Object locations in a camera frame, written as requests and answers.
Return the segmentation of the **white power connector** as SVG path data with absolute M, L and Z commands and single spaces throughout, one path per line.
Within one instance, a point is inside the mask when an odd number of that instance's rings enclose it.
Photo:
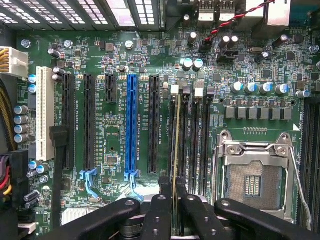
M 0 46 L 0 74 L 28 80 L 29 56 L 13 47 Z

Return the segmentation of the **silver USB port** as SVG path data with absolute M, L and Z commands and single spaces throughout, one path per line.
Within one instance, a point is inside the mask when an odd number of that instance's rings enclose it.
M 235 16 L 236 7 L 234 0 L 220 0 L 217 6 L 220 22 L 227 22 Z
M 213 22 L 215 16 L 215 0 L 198 0 L 198 20 Z

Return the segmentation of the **light blue slot clip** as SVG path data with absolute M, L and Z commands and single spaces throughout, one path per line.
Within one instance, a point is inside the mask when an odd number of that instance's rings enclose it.
M 131 190 L 131 195 L 137 199 L 139 202 L 144 201 L 144 197 L 136 192 L 137 179 L 139 178 L 139 170 L 137 169 L 134 173 L 124 173 L 124 180 L 129 182 L 129 188 Z
M 98 169 L 95 167 L 91 170 L 81 170 L 79 174 L 80 179 L 84 180 L 85 190 L 87 194 L 93 197 L 94 199 L 98 200 Z

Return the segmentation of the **white PCI expansion slot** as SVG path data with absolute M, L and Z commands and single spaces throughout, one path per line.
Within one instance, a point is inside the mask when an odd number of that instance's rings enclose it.
M 50 139 L 50 127 L 55 125 L 55 82 L 49 67 L 36 67 L 36 159 L 54 158 L 55 149 Z

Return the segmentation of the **RAM slot with black latch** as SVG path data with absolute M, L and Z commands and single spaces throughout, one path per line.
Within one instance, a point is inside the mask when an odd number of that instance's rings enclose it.
M 215 95 L 214 87 L 208 86 L 206 90 L 206 96 L 203 102 L 203 141 L 202 141 L 202 159 L 203 159 L 203 178 L 202 178 L 202 195 L 208 197 L 208 181 L 210 180 L 209 175 L 211 174 L 211 151 L 210 151 L 210 115 L 211 115 L 211 104 Z
M 182 87 L 181 106 L 180 106 L 180 129 L 179 129 L 179 157 L 178 157 L 178 174 L 185 176 L 186 171 L 186 147 L 188 137 L 188 118 L 189 118 L 189 98 L 191 94 L 190 86 Z

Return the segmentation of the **short black expansion slot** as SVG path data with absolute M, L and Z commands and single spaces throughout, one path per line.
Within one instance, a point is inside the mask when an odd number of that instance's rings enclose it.
M 114 74 L 105 75 L 105 101 L 108 104 L 115 104 L 117 101 L 117 78 Z

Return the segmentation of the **silver network port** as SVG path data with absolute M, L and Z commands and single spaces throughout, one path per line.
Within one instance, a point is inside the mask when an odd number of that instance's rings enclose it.
M 266 25 L 287 27 L 290 22 L 291 0 L 275 0 L 266 6 Z

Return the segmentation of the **white finned heat sink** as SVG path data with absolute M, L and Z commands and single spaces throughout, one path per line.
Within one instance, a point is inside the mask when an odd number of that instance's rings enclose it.
M 91 212 L 94 209 L 91 208 L 67 208 L 61 215 L 61 225 L 64 226 L 78 218 L 81 218 Z

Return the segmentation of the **silver CPU socket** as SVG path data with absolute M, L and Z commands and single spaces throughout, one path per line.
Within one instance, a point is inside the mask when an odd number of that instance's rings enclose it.
M 274 141 L 235 140 L 217 135 L 213 200 L 231 199 L 291 223 L 296 221 L 294 146 L 287 132 Z

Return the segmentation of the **green PC motherboard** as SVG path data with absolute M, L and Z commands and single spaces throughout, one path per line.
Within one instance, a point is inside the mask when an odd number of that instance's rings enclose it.
M 37 234 L 44 235 L 53 225 L 61 225 L 62 213 L 67 208 L 98 209 L 122 198 L 134 198 L 128 181 L 126 165 L 126 107 L 127 77 L 138 79 L 137 158 L 135 191 L 144 199 L 159 190 L 160 177 L 169 177 L 169 114 L 171 86 L 190 86 L 188 128 L 186 142 L 185 186 L 190 191 L 191 172 L 191 119 L 195 88 L 203 88 L 199 126 L 198 195 L 203 196 L 203 111 L 207 87 L 214 87 L 210 106 L 209 150 L 210 180 L 209 203 L 215 202 L 213 183 L 214 155 L 217 136 L 227 130 L 235 140 L 250 142 L 275 141 L 280 133 L 288 133 L 301 179 L 301 152 L 304 102 L 296 92 L 308 90 L 311 97 L 320 94 L 320 52 L 311 54 L 311 45 L 320 46 L 320 31 L 306 26 L 290 26 L 271 39 L 255 39 L 249 32 L 234 29 L 223 31 L 212 41 L 210 51 L 204 51 L 204 29 L 185 28 L 177 24 L 167 33 L 158 32 L 62 32 L 26 31 L 17 35 L 17 47 L 29 58 L 28 81 L 17 85 L 18 102 L 29 108 L 29 140 L 20 145 L 27 149 L 31 169 L 30 190 L 37 192 L 32 202 L 36 213 Z M 30 48 L 21 46 L 23 39 Z M 64 41 L 73 42 L 72 49 L 64 48 Z M 132 50 L 125 42 L 132 41 Z M 217 62 L 223 50 L 238 50 L 231 62 Z M 194 72 L 183 70 L 184 59 L 201 59 L 203 67 Z M 36 151 L 36 67 L 52 69 L 55 83 L 54 126 L 50 127 L 50 140 L 54 158 L 37 160 Z M 64 74 L 75 77 L 74 168 L 64 170 L 68 144 L 68 128 L 62 121 L 62 81 Z M 84 170 L 84 74 L 95 79 L 95 163 L 97 168 L 99 199 L 87 194 L 85 181 L 80 179 Z M 113 74 L 117 81 L 116 103 L 105 100 L 105 76 Z M 149 145 L 149 92 L 150 75 L 159 76 L 159 142 L 157 172 L 148 173 Z M 243 84 L 240 93 L 232 93 L 231 85 Z M 256 83 L 256 91 L 247 94 L 244 86 Z M 268 94 L 259 92 L 259 85 L 272 83 Z M 287 94 L 277 95 L 275 87 L 287 84 Z

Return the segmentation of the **RAM slot with white latch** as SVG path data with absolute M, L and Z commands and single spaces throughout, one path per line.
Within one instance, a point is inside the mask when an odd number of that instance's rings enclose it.
M 168 176 L 173 179 L 175 167 L 175 153 L 176 153 L 176 133 L 178 121 L 178 100 L 179 100 L 179 86 L 172 85 L 170 89 L 170 103 L 169 103 L 169 139 L 168 139 Z
M 190 146 L 190 193 L 198 194 L 198 158 L 199 158 L 199 130 L 203 88 L 196 87 L 191 105 L 191 146 Z

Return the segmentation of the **long black expansion slot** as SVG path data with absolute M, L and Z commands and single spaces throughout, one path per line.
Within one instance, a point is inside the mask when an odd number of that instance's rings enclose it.
M 83 169 L 90 171 L 95 167 L 96 80 L 91 74 L 84 74 L 83 80 Z
M 70 73 L 62 77 L 62 123 L 68 129 L 63 169 L 72 171 L 75 166 L 75 76 Z
M 160 78 L 149 77 L 149 117 L 148 117 L 148 173 L 158 169 L 158 146 L 160 124 Z

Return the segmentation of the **black RAM slot bank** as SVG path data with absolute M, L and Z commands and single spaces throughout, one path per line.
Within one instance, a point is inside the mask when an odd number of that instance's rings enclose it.
M 311 231 L 320 234 L 320 94 L 304 101 L 300 180 L 311 213 Z

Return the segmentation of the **black fan header connector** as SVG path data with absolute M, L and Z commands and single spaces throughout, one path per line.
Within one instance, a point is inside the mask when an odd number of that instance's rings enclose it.
M 217 55 L 218 63 L 232 62 L 239 56 L 238 50 L 222 49 Z

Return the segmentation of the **black power connector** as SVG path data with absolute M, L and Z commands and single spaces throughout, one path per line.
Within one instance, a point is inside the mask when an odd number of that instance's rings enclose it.
M 0 209 L 19 208 L 29 193 L 29 152 L 16 150 L 0 154 Z

